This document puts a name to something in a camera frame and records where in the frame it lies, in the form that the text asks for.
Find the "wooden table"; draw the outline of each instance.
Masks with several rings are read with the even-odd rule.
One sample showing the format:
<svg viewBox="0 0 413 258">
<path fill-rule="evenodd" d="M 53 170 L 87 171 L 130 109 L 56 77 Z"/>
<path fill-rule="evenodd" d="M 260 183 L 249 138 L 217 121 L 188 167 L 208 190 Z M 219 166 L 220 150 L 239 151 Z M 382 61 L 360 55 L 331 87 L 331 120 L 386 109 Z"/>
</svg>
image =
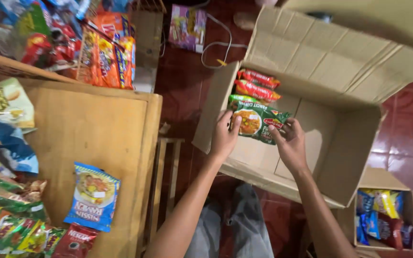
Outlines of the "wooden table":
<svg viewBox="0 0 413 258">
<path fill-rule="evenodd" d="M 35 109 L 26 135 L 49 180 L 43 201 L 55 226 L 72 205 L 74 161 L 105 170 L 122 184 L 110 233 L 100 232 L 88 258 L 139 257 L 162 97 L 156 94 L 19 79 Z"/>
</svg>

